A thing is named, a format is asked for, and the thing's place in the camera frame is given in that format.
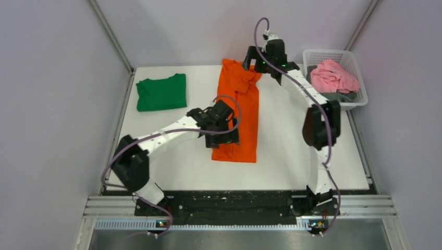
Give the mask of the orange t-shirt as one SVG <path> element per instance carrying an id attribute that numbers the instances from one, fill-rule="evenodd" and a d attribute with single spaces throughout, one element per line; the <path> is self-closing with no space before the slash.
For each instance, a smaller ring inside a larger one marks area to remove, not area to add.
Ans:
<path id="1" fill-rule="evenodd" d="M 217 95 L 235 111 L 239 118 L 239 143 L 221 145 L 213 149 L 212 160 L 233 163 L 256 163 L 259 128 L 259 89 L 262 74 L 253 68 L 246 71 L 242 63 L 222 60 Z"/>

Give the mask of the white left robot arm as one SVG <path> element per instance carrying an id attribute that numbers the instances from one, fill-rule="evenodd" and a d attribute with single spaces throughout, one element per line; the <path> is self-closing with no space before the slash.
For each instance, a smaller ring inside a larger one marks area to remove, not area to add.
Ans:
<path id="1" fill-rule="evenodd" d="M 218 99 L 205 109 L 194 108 L 176 122 L 145 137 L 122 137 L 109 168 L 122 183 L 122 187 L 143 199 L 154 215 L 167 209 L 163 190 L 156 184 L 150 164 L 169 148 L 189 140 L 205 138 L 206 148 L 239 143 L 241 110 L 235 111 Z"/>

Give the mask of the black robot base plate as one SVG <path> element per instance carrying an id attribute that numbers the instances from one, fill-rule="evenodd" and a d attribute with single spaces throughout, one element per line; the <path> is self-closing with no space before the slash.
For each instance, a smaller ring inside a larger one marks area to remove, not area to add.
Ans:
<path id="1" fill-rule="evenodd" d="M 340 195 L 334 191 L 165 191 L 154 208 L 136 202 L 135 216 L 171 214 L 176 226 L 295 225 L 302 216 L 331 219 L 340 214 Z"/>

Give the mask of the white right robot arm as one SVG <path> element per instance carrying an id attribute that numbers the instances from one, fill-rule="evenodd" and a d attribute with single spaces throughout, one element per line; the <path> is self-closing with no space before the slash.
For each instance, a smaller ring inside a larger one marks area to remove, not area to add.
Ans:
<path id="1" fill-rule="evenodd" d="M 305 112 L 302 136 L 311 155 L 305 206 L 309 213 L 319 215 L 327 203 L 333 201 L 328 164 L 332 148 L 341 134 L 339 102 L 322 96 L 308 82 L 300 67 L 287 60 L 281 39 L 268 39 L 264 47 L 249 46 L 242 67 L 244 70 L 253 67 L 258 73 L 270 74 Z"/>

